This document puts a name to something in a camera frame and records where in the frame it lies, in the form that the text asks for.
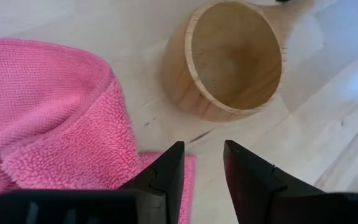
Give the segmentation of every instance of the pink cloth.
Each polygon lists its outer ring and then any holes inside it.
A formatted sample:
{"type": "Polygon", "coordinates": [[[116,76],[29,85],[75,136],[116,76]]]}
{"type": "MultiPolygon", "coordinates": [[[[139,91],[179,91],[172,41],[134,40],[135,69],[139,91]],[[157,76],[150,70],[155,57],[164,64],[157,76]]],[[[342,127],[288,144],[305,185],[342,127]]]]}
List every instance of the pink cloth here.
{"type": "MultiPolygon", "coordinates": [[[[121,86],[82,50],[0,39],[0,193],[115,189],[150,164],[138,155],[121,86]]],[[[187,157],[180,223],[189,223],[195,158],[187,157]]]]}

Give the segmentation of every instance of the wooden bowl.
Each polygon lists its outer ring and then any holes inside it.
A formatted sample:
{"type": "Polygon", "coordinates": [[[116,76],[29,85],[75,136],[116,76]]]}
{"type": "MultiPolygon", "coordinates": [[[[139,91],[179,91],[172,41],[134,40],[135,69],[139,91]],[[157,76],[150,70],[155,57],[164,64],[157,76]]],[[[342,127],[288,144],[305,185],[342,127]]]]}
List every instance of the wooden bowl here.
{"type": "Polygon", "coordinates": [[[231,121],[255,113],[274,97],[292,24],[281,10],[264,7],[209,3],[175,29],[162,75],[170,98],[182,110],[210,121],[231,121]],[[271,25],[277,17],[284,17],[285,26],[271,25]]]}

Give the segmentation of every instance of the bowl rim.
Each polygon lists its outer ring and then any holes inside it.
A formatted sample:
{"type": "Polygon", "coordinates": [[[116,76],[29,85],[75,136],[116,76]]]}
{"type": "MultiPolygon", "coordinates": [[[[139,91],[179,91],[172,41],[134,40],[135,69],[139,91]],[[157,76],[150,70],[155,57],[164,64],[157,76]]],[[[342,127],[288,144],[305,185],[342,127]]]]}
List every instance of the bowl rim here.
{"type": "Polygon", "coordinates": [[[269,104],[271,101],[273,101],[278,94],[278,90],[280,89],[281,85],[282,85],[282,80],[283,80],[283,75],[285,72],[285,68],[284,68],[284,54],[283,54],[283,50],[282,50],[282,46],[280,45],[280,41],[278,39],[278,35],[276,30],[274,29],[274,27],[272,26],[272,24],[269,22],[269,20],[266,18],[263,10],[260,9],[260,7],[264,7],[264,6],[257,6],[255,4],[249,3],[249,2],[244,2],[241,0],[220,0],[220,1],[216,1],[216,2],[210,2],[207,3],[205,5],[200,6],[199,8],[195,9],[193,11],[193,13],[190,16],[190,21],[187,25],[186,28],[186,34],[185,34],[185,58],[186,58],[186,62],[188,65],[188,69],[190,72],[190,75],[195,83],[195,85],[197,86],[197,89],[199,89],[199,91],[201,92],[201,94],[207,98],[212,104],[214,104],[215,106],[217,106],[218,108],[227,111],[229,113],[232,114],[251,114],[251,113],[255,113],[259,110],[261,110],[263,107],[265,107],[267,104],[269,104]],[[274,91],[274,93],[272,94],[272,96],[265,102],[262,103],[260,106],[257,106],[255,108],[252,109],[237,109],[237,108],[233,108],[230,107],[228,105],[225,105],[224,103],[221,103],[218,99],[216,99],[212,94],[209,93],[209,91],[206,89],[206,87],[204,86],[203,82],[200,80],[199,76],[198,76],[198,72],[196,70],[195,64],[194,64],[194,60],[193,60],[193,46],[192,46],[192,42],[193,42],[193,34],[194,34],[194,30],[195,27],[199,21],[199,19],[201,18],[201,16],[203,16],[204,12],[206,12],[208,9],[218,5],[218,4],[222,4],[222,3],[235,3],[235,4],[242,4],[243,6],[256,11],[259,15],[262,16],[262,18],[264,19],[264,21],[269,25],[270,29],[272,30],[274,36],[275,36],[275,40],[277,42],[279,51],[280,51],[280,57],[281,57],[281,74],[280,74],[280,81],[278,82],[278,86],[276,88],[276,90],[274,91]]]}

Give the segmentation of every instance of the wooden floor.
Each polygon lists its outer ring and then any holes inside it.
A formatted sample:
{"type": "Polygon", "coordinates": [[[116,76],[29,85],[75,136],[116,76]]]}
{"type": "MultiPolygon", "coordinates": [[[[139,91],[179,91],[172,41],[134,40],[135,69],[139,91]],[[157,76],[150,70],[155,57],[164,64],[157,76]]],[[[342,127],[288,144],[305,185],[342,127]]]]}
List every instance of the wooden floor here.
{"type": "Polygon", "coordinates": [[[310,0],[319,5],[296,23],[279,96],[224,124],[178,111],[160,83],[170,33],[206,1],[0,0],[0,36],[74,46],[107,60],[123,85],[140,150],[186,141],[198,156],[193,223],[237,223],[224,178],[225,139],[323,190],[358,191],[358,0],[310,0]]]}

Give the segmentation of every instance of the towel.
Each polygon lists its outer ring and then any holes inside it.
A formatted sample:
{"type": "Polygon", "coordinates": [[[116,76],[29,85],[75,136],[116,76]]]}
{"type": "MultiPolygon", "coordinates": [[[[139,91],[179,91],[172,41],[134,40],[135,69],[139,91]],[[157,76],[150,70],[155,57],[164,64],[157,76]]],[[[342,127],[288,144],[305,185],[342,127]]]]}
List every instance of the towel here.
{"type": "MultiPolygon", "coordinates": [[[[121,86],[83,50],[0,38],[0,193],[116,189],[158,154],[141,154],[121,86]]],[[[180,223],[189,223],[195,158],[185,159],[180,223]]]]}

